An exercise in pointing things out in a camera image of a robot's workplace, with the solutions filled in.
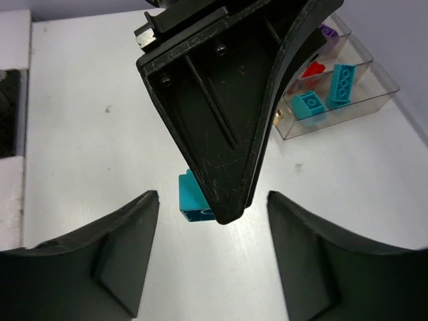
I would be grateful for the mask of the purple printed lego brick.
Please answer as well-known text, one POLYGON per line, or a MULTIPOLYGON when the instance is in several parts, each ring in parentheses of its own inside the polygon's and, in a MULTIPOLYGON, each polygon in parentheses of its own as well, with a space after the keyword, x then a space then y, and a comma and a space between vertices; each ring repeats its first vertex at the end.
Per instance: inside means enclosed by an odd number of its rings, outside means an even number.
POLYGON ((338 42, 338 32, 334 28, 323 23, 320 25, 319 29, 327 40, 327 43, 324 46, 324 52, 327 53, 336 46, 338 42))

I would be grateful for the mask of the red curved lego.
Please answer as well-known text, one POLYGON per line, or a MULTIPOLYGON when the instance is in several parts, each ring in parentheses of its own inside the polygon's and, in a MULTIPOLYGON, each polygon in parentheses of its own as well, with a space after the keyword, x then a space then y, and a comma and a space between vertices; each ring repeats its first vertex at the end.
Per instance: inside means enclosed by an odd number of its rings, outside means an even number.
POLYGON ((318 62, 312 62, 306 70, 301 75, 301 78, 307 78, 310 76, 315 76, 318 74, 322 74, 326 70, 326 66, 324 64, 318 62))

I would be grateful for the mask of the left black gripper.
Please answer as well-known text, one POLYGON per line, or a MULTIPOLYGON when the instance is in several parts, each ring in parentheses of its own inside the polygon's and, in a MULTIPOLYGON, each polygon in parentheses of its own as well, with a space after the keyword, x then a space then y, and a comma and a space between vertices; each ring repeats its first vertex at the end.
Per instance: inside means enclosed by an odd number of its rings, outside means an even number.
POLYGON ((150 99, 218 223, 251 205, 278 102, 341 1, 153 1, 134 35, 150 99))

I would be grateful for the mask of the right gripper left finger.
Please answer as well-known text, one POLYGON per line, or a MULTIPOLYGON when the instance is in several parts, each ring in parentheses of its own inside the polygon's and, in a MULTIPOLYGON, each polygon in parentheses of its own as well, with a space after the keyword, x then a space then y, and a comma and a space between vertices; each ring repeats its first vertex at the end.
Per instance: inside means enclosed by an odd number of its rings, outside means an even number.
POLYGON ((1 252, 2 320, 132 320, 158 219, 156 191, 33 248, 1 252))

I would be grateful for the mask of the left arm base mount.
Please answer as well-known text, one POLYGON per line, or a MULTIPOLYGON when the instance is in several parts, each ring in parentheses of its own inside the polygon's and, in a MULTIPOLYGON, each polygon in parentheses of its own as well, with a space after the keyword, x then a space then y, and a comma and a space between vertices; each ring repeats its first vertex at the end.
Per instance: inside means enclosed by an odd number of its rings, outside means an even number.
POLYGON ((1 70, 1 158, 25 155, 27 70, 1 70))

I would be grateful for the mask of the small teal lego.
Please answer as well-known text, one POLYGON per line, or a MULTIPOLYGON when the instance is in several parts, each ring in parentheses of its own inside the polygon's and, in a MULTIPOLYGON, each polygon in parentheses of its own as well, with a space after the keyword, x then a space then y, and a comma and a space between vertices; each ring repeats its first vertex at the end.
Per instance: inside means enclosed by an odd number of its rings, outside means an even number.
POLYGON ((188 222, 213 221, 215 216, 190 169, 179 175, 179 209, 188 222))

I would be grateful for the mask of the teal lego brick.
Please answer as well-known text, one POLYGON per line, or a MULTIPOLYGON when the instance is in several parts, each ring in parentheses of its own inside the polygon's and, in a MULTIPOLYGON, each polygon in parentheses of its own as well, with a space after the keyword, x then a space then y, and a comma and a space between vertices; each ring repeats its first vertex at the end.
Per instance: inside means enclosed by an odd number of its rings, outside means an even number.
POLYGON ((326 99, 330 110, 339 109, 350 104, 356 65, 335 64, 326 99))

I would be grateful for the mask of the teal rounded lego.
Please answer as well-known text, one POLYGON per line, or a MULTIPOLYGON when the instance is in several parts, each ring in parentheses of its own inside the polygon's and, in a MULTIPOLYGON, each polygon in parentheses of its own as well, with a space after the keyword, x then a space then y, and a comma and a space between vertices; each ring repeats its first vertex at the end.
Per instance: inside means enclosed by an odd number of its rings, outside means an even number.
POLYGON ((326 106, 313 91, 293 96, 291 108, 296 120, 299 120, 305 127, 315 126, 326 119, 326 106))

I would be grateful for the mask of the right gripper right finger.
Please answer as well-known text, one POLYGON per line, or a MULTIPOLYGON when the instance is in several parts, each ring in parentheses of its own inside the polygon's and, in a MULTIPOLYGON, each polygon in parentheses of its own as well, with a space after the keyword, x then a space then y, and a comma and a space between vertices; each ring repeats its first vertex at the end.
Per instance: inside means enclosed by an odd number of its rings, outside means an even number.
POLYGON ((270 191, 267 212, 290 320, 426 320, 427 250, 349 231, 270 191))

